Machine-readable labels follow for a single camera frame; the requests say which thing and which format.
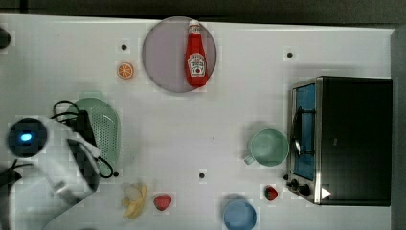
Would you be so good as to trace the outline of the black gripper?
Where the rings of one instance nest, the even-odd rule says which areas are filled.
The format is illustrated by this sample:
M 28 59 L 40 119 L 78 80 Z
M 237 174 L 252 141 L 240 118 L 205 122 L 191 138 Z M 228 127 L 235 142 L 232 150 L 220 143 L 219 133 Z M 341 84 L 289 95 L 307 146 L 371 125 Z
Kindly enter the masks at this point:
M 86 142 L 96 146 L 95 135 L 91 127 L 88 113 L 85 110 L 79 111 L 77 118 L 72 122 L 72 129 L 80 134 Z

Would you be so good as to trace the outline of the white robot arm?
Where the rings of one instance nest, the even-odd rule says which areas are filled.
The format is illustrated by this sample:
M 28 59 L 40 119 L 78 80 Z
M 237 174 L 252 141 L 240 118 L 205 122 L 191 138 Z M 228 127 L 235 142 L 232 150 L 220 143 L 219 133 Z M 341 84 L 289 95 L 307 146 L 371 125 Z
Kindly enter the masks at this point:
M 6 144 L 22 168 L 7 185 L 10 230 L 42 230 L 99 187 L 100 149 L 61 122 L 22 118 L 10 126 Z

